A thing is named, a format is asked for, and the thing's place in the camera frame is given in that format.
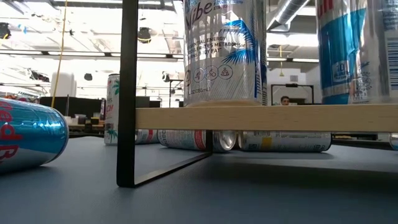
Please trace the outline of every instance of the wooden shelf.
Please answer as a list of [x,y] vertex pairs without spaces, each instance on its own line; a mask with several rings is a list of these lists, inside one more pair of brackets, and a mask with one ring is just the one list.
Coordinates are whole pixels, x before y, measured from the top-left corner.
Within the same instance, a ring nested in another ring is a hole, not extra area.
[[398,105],[138,108],[139,129],[398,132]]

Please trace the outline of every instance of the can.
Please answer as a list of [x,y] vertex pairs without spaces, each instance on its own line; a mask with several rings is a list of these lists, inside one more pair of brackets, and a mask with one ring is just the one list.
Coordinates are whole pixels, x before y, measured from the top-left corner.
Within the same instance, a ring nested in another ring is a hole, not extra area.
[[331,146],[331,134],[319,132],[241,131],[242,151],[323,152]]
[[[157,138],[161,145],[196,151],[206,150],[206,131],[203,130],[158,130]],[[234,131],[214,131],[213,151],[229,152],[235,145]]]
[[393,103],[398,1],[317,0],[323,103]]
[[153,129],[137,129],[136,144],[154,144],[159,143],[157,139],[157,130]]
[[390,133],[390,145],[393,150],[398,150],[398,133]]
[[264,1],[187,0],[184,106],[206,101],[261,105],[266,94]]
[[0,173],[53,161],[68,138],[68,124],[57,110],[0,98]]
[[119,74],[110,74],[106,88],[106,113],[104,142],[106,145],[118,145],[119,125]]

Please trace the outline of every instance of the silver can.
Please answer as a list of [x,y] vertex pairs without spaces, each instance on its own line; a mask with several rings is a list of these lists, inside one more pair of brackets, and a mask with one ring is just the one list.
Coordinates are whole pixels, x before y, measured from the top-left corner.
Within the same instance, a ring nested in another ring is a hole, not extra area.
[[238,143],[242,151],[323,152],[331,145],[330,133],[283,131],[241,131]]
[[157,130],[153,129],[137,129],[136,144],[155,144],[159,143],[157,139]]
[[106,145],[118,145],[119,124],[119,74],[111,74],[106,89],[105,134]]
[[[176,148],[205,151],[206,131],[203,130],[158,130],[157,138],[161,145]],[[213,151],[228,152],[236,142],[234,131],[214,131]]]
[[398,1],[317,0],[323,103],[398,99]]
[[187,0],[184,4],[185,106],[230,100],[260,105],[266,93],[263,1]]

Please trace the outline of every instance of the gray table surface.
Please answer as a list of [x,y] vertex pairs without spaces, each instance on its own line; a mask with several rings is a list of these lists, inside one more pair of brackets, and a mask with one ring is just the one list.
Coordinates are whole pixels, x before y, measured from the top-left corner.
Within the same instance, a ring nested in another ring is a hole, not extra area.
[[[198,154],[137,147],[137,174]],[[138,189],[116,185],[116,148],[71,139],[56,160],[0,175],[0,223],[397,223],[398,152],[215,155]]]

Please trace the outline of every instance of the person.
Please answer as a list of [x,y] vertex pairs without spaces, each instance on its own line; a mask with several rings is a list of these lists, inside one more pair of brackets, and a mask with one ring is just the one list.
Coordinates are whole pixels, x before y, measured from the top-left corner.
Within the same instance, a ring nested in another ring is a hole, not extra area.
[[280,103],[281,103],[281,105],[283,105],[283,106],[288,106],[289,103],[290,103],[289,97],[288,97],[288,96],[282,96],[282,97],[280,98]]

